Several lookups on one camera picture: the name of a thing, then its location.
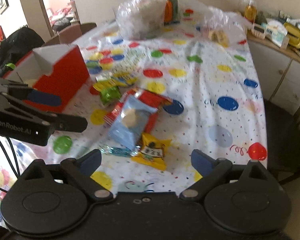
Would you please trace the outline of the blue candy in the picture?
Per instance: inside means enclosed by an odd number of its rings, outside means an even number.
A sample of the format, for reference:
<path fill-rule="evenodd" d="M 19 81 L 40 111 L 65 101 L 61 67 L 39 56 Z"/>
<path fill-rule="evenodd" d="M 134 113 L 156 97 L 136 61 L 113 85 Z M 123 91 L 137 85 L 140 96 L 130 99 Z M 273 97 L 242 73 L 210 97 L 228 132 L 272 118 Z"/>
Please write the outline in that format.
<path fill-rule="evenodd" d="M 102 154 L 111 154 L 117 157 L 131 158 L 138 155 L 138 151 L 132 151 L 128 148 L 111 147 L 108 145 L 100 146 L 100 152 Z"/>

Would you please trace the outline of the yellow bear snack packet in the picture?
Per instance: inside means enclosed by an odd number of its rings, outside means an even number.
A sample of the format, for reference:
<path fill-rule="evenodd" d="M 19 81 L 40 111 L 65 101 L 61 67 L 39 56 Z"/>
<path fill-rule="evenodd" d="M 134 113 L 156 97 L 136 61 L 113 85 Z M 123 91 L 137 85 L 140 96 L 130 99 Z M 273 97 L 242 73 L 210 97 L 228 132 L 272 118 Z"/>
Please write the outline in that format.
<path fill-rule="evenodd" d="M 149 133 L 142 133 L 140 149 L 136 156 L 131 157 L 131 160 L 165 171 L 165 155 L 170 145 L 171 140 L 160 140 Z"/>

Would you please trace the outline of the light blue cookie packet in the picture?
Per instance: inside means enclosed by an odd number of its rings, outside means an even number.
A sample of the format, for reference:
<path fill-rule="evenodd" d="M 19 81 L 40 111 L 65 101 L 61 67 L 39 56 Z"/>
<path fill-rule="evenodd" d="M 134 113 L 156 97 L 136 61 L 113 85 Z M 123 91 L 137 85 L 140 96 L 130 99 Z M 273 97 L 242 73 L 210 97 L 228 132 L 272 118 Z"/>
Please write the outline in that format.
<path fill-rule="evenodd" d="M 129 99 L 109 129 L 109 137 L 122 146 L 134 150 L 148 121 L 149 113 L 139 109 Z"/>

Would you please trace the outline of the green snack packet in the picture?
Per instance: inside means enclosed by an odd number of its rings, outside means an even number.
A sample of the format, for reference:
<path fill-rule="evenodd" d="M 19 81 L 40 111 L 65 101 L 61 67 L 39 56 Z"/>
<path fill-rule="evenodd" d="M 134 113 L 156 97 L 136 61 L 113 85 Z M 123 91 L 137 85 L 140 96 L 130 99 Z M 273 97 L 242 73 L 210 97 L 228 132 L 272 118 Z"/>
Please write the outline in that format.
<path fill-rule="evenodd" d="M 100 81 L 93 84 L 93 88 L 100 93 L 100 100 L 104 107 L 121 99 L 121 92 L 114 80 Z"/>

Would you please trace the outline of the red snack bag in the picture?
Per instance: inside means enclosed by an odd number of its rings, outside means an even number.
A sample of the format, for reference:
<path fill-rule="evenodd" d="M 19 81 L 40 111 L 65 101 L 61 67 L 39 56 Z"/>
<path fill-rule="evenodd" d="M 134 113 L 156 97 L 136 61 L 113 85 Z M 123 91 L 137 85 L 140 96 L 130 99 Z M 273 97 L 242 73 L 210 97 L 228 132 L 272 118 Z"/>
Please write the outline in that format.
<path fill-rule="evenodd" d="M 150 133 L 154 128 L 160 110 L 164 106 L 170 106 L 173 103 L 173 100 L 167 96 L 142 88 L 132 88 L 125 92 L 115 104 L 114 109 L 104 116 L 104 121 L 112 125 L 116 118 L 120 116 L 124 105 L 129 99 L 132 99 L 132 102 L 136 103 L 139 109 L 147 111 L 150 114 L 144 129 L 146 133 Z"/>

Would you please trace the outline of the yellow sauce sachet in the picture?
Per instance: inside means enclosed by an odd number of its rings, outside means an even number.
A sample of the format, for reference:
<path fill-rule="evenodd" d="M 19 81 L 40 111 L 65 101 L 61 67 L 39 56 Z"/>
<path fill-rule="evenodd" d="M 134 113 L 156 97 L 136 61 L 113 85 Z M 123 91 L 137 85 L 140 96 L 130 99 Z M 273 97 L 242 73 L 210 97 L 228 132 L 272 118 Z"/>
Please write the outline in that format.
<path fill-rule="evenodd" d="M 136 83 L 138 77 L 130 72 L 102 72 L 97 74 L 95 79 L 96 82 L 114 81 L 118 86 L 129 87 Z"/>

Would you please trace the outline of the red white cardboard box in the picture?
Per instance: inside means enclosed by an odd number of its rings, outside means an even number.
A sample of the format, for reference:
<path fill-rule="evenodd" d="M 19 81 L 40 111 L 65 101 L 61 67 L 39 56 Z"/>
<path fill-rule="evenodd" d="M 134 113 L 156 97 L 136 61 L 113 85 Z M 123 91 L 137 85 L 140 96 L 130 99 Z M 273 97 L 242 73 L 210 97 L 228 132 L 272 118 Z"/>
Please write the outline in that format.
<path fill-rule="evenodd" d="M 29 81 L 32 88 L 59 96 L 59 106 L 30 100 L 24 102 L 42 111 L 61 113 L 90 75 L 77 45 L 58 44 L 33 49 L 4 78 L 17 82 Z"/>

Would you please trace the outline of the brown chair far left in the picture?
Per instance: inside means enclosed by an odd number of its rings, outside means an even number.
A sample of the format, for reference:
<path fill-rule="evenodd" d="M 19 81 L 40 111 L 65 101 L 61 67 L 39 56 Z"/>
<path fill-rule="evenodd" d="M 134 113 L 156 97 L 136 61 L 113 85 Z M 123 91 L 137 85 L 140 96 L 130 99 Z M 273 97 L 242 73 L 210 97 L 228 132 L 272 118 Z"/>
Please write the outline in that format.
<path fill-rule="evenodd" d="M 43 47 L 57 44 L 70 44 L 96 27 L 96 23 L 83 23 L 68 26 L 58 32 L 58 34 L 56 34 L 50 40 L 45 42 Z"/>

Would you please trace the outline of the balloon birthday tablecloth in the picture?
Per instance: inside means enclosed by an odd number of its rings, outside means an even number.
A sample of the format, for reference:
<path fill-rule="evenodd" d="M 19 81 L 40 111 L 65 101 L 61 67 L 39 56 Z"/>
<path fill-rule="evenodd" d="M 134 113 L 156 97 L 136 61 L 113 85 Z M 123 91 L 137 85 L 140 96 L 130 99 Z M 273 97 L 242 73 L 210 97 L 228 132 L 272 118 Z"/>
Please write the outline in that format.
<path fill-rule="evenodd" d="M 181 192 L 200 179 L 190 164 L 194 149 L 235 164 L 256 159 L 266 165 L 263 95 L 249 46 L 245 40 L 224 48 L 204 38 L 199 26 L 202 11 L 202 7 L 184 8 L 179 23 L 166 26 L 159 36 L 146 40 L 124 40 L 115 23 L 97 27 L 77 39 L 90 79 L 65 112 L 85 117 L 88 127 L 81 134 L 56 132 L 44 147 L 2 139 L 0 204 L 16 180 L 7 158 L 17 158 L 24 170 L 34 159 L 57 164 L 102 145 L 116 145 L 108 138 L 109 127 L 103 119 L 109 109 L 92 87 L 103 70 L 135 73 L 138 87 L 175 101 L 159 112 L 151 131 L 157 139 L 171 140 L 166 170 L 106 154 L 93 179 L 111 192 L 127 186 Z"/>

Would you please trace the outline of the white wooden sideboard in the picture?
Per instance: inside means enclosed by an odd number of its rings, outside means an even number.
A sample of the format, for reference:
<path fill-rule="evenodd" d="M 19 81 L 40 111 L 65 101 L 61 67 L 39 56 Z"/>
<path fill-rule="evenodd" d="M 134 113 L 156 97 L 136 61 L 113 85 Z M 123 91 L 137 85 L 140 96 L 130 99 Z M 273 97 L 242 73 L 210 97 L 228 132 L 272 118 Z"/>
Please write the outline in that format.
<path fill-rule="evenodd" d="M 248 33 L 247 39 L 264 98 L 292 115 L 300 115 L 298 55 L 251 33 Z"/>

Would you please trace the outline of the large clear plastic bag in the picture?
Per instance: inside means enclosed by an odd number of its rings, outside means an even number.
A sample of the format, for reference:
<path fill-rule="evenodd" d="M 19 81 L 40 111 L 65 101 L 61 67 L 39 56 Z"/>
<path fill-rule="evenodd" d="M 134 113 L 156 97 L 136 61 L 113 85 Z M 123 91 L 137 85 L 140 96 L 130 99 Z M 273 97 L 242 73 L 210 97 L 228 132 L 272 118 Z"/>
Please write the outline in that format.
<path fill-rule="evenodd" d="M 126 40 L 146 40 L 164 26 L 167 0 L 118 0 L 114 11 L 120 35 Z"/>

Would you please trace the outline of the plastic bag with cookies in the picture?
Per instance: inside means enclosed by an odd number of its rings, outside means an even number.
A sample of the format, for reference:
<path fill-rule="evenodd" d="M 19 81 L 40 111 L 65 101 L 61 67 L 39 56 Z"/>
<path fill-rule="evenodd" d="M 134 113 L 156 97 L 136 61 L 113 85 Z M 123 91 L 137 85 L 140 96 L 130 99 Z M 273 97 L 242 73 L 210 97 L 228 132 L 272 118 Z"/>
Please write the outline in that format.
<path fill-rule="evenodd" d="M 215 7 L 205 7 L 200 13 L 200 32 L 225 48 L 233 47 L 247 39 L 247 31 L 252 24 L 241 14 L 224 12 Z"/>

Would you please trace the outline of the white tissue pack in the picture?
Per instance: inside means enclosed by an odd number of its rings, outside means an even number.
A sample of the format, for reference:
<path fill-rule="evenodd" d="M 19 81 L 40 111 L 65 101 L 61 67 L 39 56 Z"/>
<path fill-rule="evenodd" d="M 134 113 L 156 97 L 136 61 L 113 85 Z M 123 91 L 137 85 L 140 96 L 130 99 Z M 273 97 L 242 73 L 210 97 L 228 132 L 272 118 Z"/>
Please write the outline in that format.
<path fill-rule="evenodd" d="M 270 19 L 267 23 L 262 23 L 261 26 L 266 30 L 266 38 L 273 44 L 282 49 L 287 48 L 289 42 L 288 31 L 281 22 Z"/>

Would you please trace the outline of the yellow tin on sideboard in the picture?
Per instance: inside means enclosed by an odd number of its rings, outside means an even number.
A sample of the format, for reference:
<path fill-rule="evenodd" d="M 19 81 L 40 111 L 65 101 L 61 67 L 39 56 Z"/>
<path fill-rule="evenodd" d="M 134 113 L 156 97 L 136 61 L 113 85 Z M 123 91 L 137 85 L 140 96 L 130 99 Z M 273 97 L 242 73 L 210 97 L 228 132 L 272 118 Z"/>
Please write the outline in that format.
<path fill-rule="evenodd" d="M 288 44 L 296 49 L 300 49 L 300 29 L 288 22 L 285 22 L 283 26 L 287 30 Z"/>

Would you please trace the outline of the amber glass jar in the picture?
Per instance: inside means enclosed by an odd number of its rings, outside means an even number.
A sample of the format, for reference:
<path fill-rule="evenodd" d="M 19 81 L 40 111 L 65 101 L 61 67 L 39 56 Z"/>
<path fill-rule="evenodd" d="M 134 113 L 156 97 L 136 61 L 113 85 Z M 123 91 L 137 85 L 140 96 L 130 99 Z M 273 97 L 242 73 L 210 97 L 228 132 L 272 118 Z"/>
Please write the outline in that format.
<path fill-rule="evenodd" d="M 256 2 L 254 0 L 244 0 L 244 5 L 244 18 L 249 22 L 254 23 L 257 15 Z"/>

